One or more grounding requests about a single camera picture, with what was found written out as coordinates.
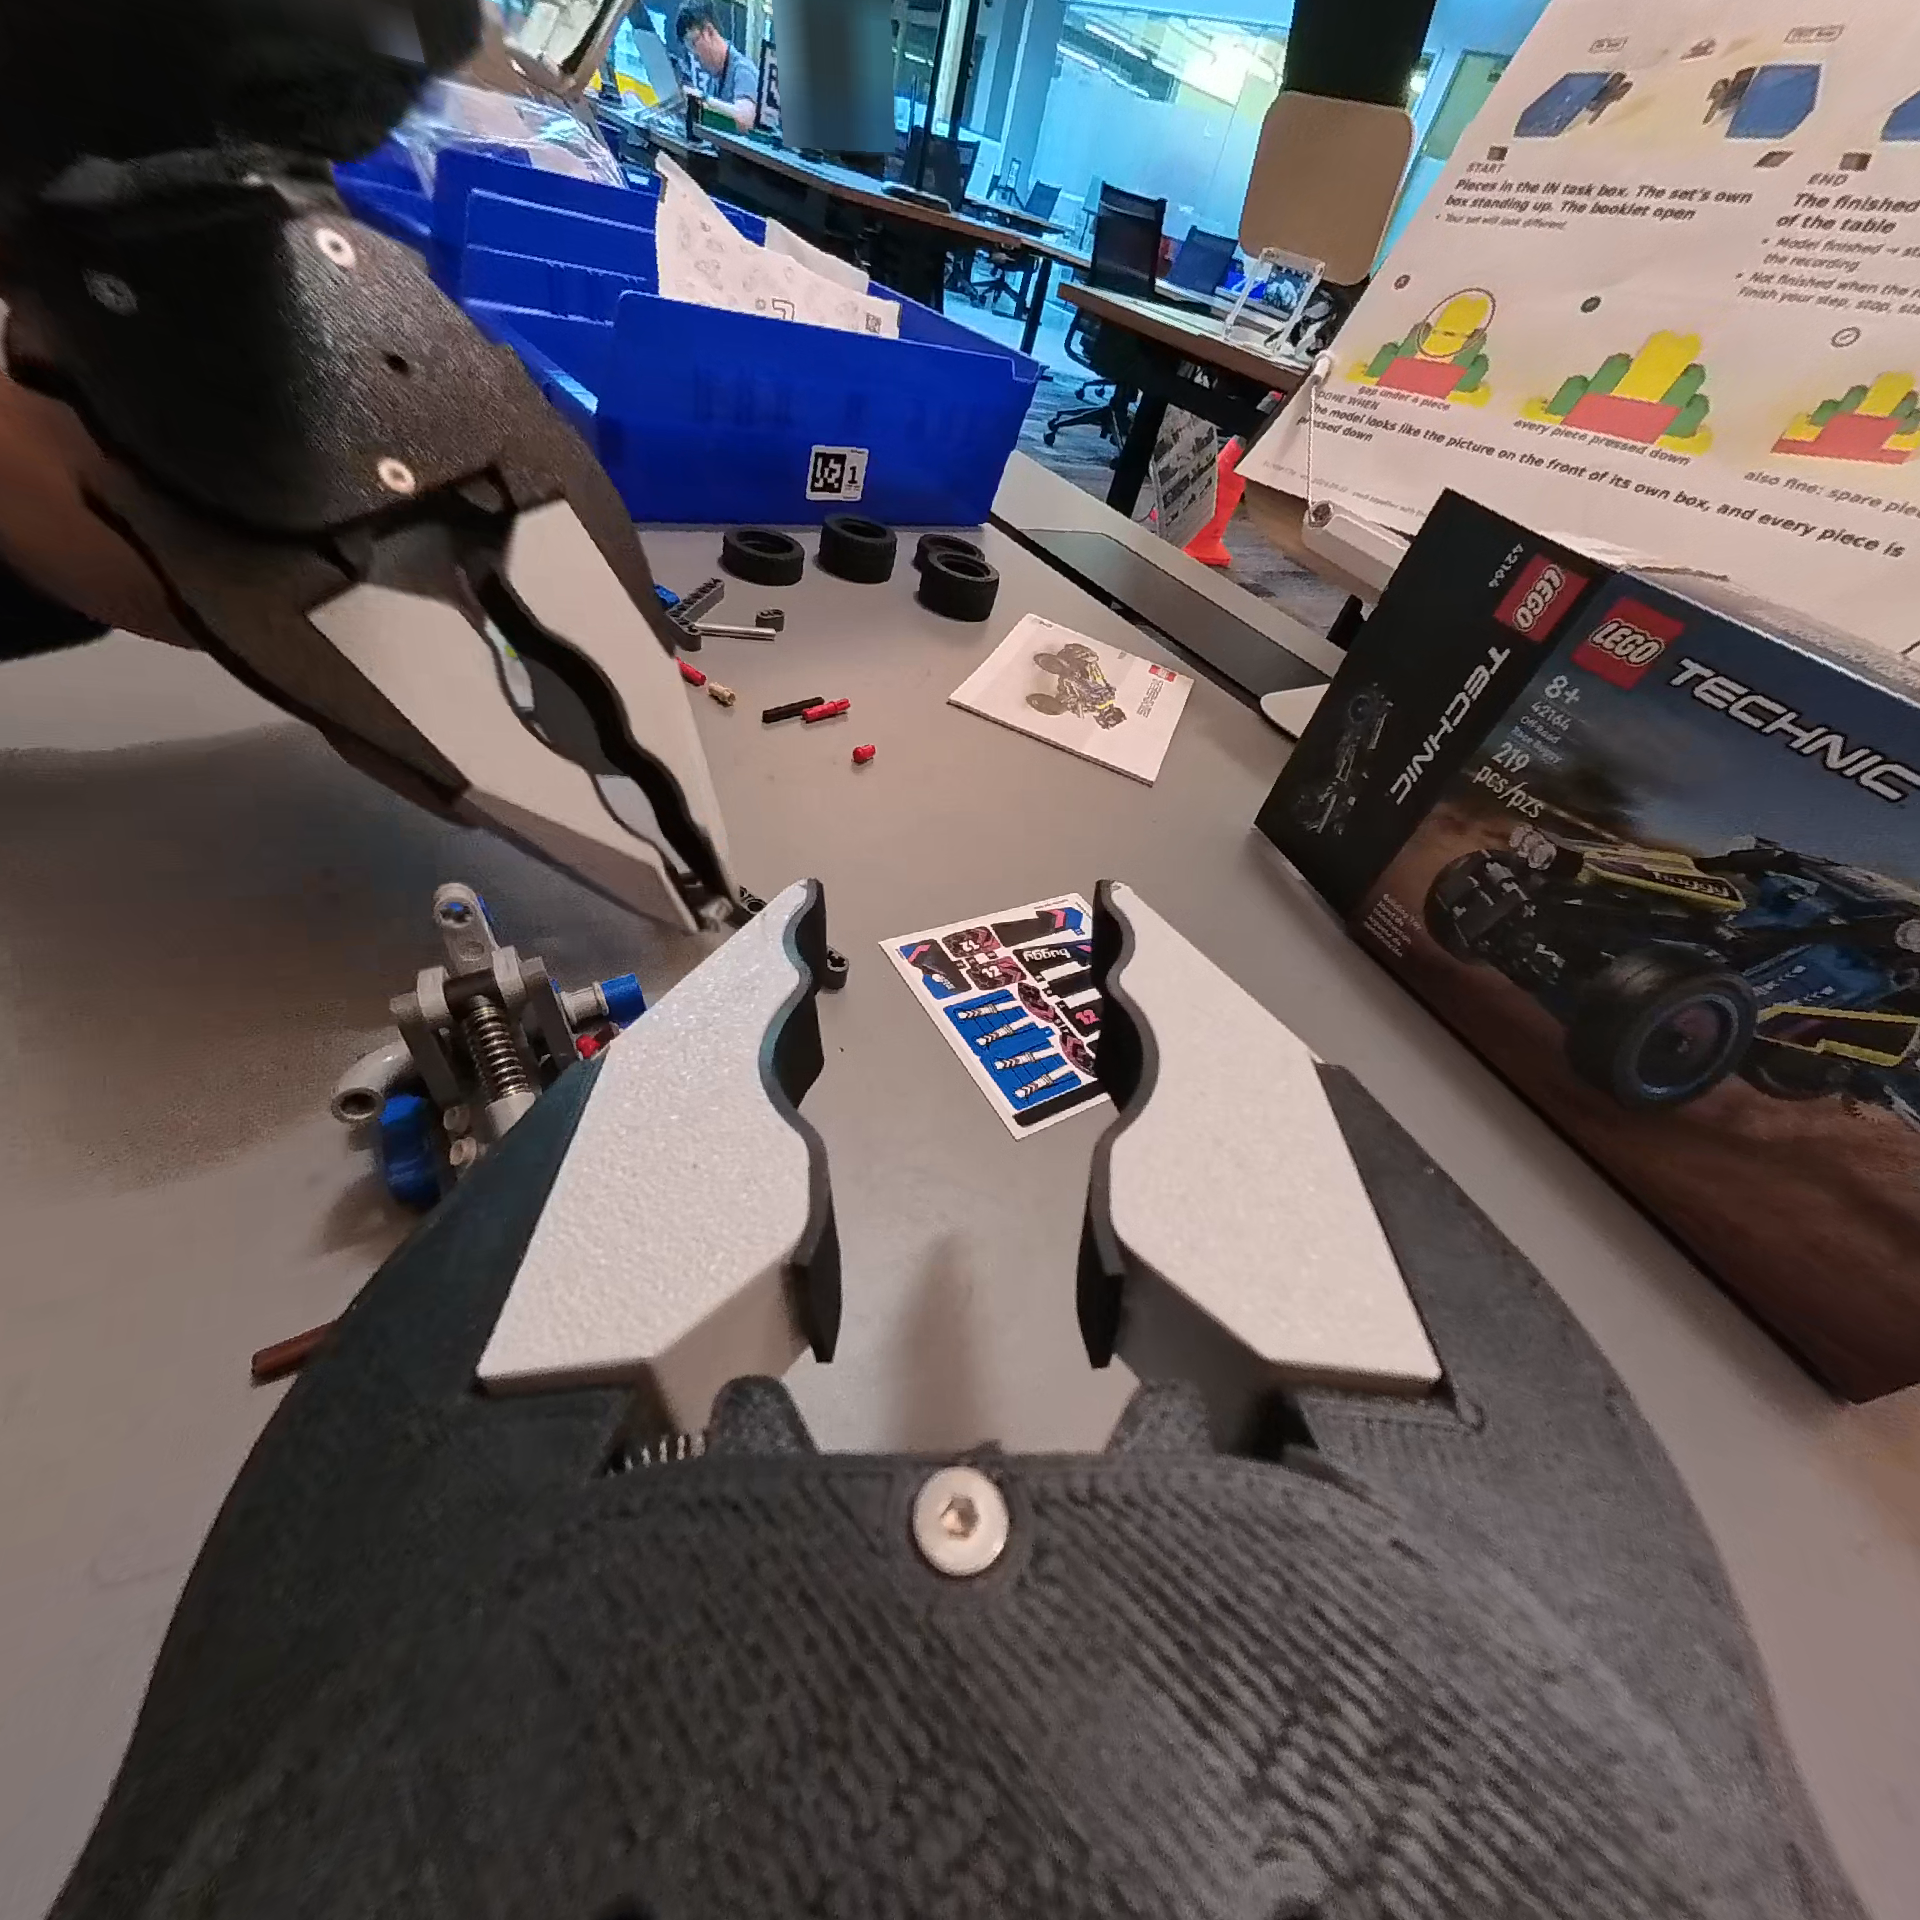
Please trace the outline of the closed lego instruction booklet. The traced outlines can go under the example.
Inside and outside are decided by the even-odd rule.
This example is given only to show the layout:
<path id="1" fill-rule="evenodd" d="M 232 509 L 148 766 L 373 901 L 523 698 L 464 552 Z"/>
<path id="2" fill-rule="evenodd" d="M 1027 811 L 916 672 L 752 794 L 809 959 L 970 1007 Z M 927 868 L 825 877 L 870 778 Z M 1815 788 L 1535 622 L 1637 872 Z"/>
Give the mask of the closed lego instruction booklet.
<path id="1" fill-rule="evenodd" d="M 1175 667 L 1027 614 L 948 706 L 1156 784 L 1193 687 Z"/>

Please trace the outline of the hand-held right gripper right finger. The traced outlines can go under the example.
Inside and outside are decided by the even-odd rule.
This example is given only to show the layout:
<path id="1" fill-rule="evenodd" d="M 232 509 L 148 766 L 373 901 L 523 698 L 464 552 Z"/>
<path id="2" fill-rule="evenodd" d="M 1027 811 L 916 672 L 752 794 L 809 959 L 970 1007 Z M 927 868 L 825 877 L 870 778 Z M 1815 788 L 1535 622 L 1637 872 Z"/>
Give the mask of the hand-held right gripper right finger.
<path id="1" fill-rule="evenodd" d="M 1437 1386 L 1321 1056 L 1132 886 L 1090 905 L 1099 1085 L 1077 1332 L 1193 1386 Z"/>

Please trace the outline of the blue plastic storage bin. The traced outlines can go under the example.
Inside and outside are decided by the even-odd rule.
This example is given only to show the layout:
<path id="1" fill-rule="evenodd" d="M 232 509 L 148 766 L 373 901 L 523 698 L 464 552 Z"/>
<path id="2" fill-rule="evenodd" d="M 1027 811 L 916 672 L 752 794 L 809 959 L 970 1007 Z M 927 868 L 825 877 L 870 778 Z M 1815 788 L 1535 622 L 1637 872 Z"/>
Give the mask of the blue plastic storage bin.
<path id="1" fill-rule="evenodd" d="M 659 288 L 656 189 L 538 169 L 503 147 L 444 147 L 426 185 L 394 145 L 334 168 L 334 183 L 362 225 L 415 249 L 444 298 L 515 348 L 541 396 L 595 437 L 616 305 Z"/>
<path id="2" fill-rule="evenodd" d="M 876 340 L 626 290 L 595 432 L 633 518 L 984 523 L 1043 366 L 916 299 L 897 321 Z"/>

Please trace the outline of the grey and blue lego chassis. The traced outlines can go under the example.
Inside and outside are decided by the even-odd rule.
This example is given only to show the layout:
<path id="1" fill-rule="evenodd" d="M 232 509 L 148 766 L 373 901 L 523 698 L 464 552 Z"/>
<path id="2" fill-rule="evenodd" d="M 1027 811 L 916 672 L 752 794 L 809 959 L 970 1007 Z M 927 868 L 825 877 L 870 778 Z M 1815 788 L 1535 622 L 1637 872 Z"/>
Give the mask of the grey and blue lego chassis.
<path id="1" fill-rule="evenodd" d="M 494 1308 L 537 1247 L 600 1056 L 647 1012 L 636 973 L 565 985 L 500 936 L 466 881 L 430 899 L 442 959 L 388 1007 L 388 1038 L 334 1085 L 331 1111 L 378 1185 L 423 1217 L 430 1281 L 477 1270 Z"/>

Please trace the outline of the orange cone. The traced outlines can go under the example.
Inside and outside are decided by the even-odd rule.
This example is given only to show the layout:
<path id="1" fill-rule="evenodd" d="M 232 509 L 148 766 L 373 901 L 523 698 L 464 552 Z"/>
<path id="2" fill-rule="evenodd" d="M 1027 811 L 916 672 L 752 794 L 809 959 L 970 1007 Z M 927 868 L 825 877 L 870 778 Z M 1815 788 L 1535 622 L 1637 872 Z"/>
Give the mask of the orange cone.
<path id="1" fill-rule="evenodd" d="M 1217 451 L 1216 475 L 1211 475 L 1211 514 L 1207 518 L 1183 542 L 1190 562 L 1207 565 L 1216 570 L 1230 569 L 1233 554 L 1229 549 L 1229 526 L 1242 509 L 1247 494 L 1247 479 L 1237 475 L 1243 457 L 1243 441 L 1229 437 Z"/>

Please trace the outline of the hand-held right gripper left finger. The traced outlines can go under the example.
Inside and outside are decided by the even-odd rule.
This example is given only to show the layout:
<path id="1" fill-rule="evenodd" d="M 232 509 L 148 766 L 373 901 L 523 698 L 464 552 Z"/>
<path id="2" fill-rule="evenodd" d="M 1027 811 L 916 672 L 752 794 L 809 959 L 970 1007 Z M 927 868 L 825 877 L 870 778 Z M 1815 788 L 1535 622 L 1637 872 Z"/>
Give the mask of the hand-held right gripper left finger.
<path id="1" fill-rule="evenodd" d="M 802 877 L 588 1065 L 588 1094 L 477 1362 L 485 1389 L 722 1389 L 835 1355 L 825 896 Z"/>

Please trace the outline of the lego sticker sheet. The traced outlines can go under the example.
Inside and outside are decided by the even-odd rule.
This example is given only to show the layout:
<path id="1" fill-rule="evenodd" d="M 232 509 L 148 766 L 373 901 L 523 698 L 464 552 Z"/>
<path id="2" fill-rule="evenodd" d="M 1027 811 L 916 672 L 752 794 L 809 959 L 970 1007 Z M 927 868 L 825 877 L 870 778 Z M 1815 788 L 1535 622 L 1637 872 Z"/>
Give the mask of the lego sticker sheet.
<path id="1" fill-rule="evenodd" d="M 1088 899 L 1013 905 L 879 946 L 1013 1136 L 1108 1103 Z"/>

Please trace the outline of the black office chair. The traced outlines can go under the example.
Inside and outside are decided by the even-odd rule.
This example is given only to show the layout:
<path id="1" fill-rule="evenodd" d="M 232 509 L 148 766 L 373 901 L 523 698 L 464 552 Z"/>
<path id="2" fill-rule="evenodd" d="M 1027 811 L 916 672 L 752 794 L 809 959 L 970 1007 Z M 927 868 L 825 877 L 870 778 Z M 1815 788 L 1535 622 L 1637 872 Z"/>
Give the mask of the black office chair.
<path id="1" fill-rule="evenodd" d="M 1080 272 L 1080 278 L 1064 281 L 1060 298 L 1069 299 L 1072 290 L 1093 288 L 1131 299 L 1156 299 L 1164 218 L 1167 198 L 1146 198 L 1105 183 L 1099 194 L 1099 217 L 1090 228 L 1090 265 L 1088 272 Z M 1136 392 L 1127 384 L 1114 384 L 1112 379 L 1102 379 L 1099 384 L 1105 392 L 1102 404 L 1059 413 L 1044 420 L 1043 445 L 1048 451 L 1056 446 L 1060 432 L 1077 426 L 1093 426 L 1105 441 L 1118 446 L 1124 445 Z"/>

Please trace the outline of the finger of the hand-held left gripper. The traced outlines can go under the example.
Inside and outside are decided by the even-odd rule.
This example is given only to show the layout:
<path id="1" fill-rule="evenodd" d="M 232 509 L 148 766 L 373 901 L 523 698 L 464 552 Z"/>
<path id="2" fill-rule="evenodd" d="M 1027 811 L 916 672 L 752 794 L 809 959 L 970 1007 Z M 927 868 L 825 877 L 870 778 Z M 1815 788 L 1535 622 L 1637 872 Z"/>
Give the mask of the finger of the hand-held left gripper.
<path id="1" fill-rule="evenodd" d="M 633 595 L 565 500 L 525 509 L 485 589 L 494 628 L 537 687 L 537 727 L 477 812 L 632 909 L 736 909 L 709 757 L 652 580 Z"/>
<path id="2" fill-rule="evenodd" d="M 515 714 L 494 647 L 442 597 L 353 583 L 310 623 L 454 766 L 466 823 L 547 859 L 605 899 L 687 933 L 709 927 L 670 861 L 667 827 L 625 827 L 591 773 Z"/>

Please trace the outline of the dark grey angled lego beam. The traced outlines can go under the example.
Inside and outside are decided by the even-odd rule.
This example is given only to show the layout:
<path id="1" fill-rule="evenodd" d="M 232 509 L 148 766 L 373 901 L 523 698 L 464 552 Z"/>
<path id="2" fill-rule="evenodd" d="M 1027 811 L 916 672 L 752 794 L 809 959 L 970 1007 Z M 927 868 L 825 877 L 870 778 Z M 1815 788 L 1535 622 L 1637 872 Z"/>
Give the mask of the dark grey angled lego beam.
<path id="1" fill-rule="evenodd" d="M 807 877 L 802 889 L 807 909 L 787 927 L 792 943 L 802 959 L 807 973 L 814 976 L 814 985 L 820 992 L 838 992 L 848 984 L 848 959 L 830 943 L 825 891 L 817 877 Z M 688 910 L 696 914 L 698 930 L 728 933 L 761 919 L 769 910 L 769 901 L 772 899 L 759 896 L 756 889 L 736 889 L 728 899 L 722 899 L 719 891 L 688 899 Z"/>

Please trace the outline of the background wooden desk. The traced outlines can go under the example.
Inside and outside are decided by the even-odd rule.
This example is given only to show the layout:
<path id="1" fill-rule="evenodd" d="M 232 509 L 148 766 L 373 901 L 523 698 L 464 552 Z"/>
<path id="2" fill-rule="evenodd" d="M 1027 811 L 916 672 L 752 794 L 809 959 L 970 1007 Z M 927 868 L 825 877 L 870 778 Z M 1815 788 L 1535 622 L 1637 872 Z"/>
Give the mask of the background wooden desk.
<path id="1" fill-rule="evenodd" d="M 1136 514 L 1167 413 L 1175 407 L 1225 437 L 1251 441 L 1275 413 L 1272 396 L 1290 396 L 1309 374 L 1298 354 L 1266 355 L 1237 344 L 1217 321 L 1069 281 L 1060 298 L 1093 323 L 1090 369 L 1139 397 L 1119 445 L 1108 507 Z"/>

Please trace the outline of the white paper bag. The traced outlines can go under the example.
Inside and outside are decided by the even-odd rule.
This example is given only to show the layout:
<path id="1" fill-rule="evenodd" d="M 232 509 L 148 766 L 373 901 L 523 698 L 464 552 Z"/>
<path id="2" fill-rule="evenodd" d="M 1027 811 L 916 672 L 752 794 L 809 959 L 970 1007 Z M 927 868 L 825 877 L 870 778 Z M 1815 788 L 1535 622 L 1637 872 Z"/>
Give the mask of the white paper bag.
<path id="1" fill-rule="evenodd" d="M 903 305 L 870 295 L 870 278 L 856 265 L 814 249 L 782 222 L 769 222 L 769 238 L 752 243 L 670 158 L 656 160 L 656 177 L 659 298 L 897 340 Z"/>

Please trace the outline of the black cardboard box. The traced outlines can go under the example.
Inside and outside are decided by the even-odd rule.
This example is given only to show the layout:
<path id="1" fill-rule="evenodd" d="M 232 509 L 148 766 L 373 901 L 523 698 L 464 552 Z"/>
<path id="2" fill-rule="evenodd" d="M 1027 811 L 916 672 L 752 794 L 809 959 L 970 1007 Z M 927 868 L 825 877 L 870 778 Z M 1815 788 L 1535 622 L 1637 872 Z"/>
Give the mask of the black cardboard box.
<path id="1" fill-rule="evenodd" d="M 1918 1386 L 1918 659 L 1441 494 L 1257 831 L 1844 1402 Z"/>

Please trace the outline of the clear acrylic stand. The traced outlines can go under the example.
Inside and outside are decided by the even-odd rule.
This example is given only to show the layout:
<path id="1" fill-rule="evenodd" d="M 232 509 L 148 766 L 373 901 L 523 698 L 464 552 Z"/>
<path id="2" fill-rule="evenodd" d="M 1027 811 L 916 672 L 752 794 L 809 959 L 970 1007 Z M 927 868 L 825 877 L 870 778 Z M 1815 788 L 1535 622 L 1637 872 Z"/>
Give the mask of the clear acrylic stand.
<path id="1" fill-rule="evenodd" d="M 1247 275 L 1229 305 L 1225 329 L 1251 326 L 1263 334 L 1299 329 L 1302 315 L 1322 284 L 1327 262 L 1305 251 L 1261 249 L 1247 259 Z"/>

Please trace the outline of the white instruction poster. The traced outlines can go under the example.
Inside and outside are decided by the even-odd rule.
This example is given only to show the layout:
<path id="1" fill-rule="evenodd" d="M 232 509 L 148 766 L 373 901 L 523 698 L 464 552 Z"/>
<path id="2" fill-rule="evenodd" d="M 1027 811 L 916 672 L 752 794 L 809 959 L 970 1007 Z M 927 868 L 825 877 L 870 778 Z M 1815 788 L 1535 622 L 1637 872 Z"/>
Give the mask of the white instruction poster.
<path id="1" fill-rule="evenodd" d="M 1242 475 L 1918 659 L 1918 4 L 1547 4 Z"/>

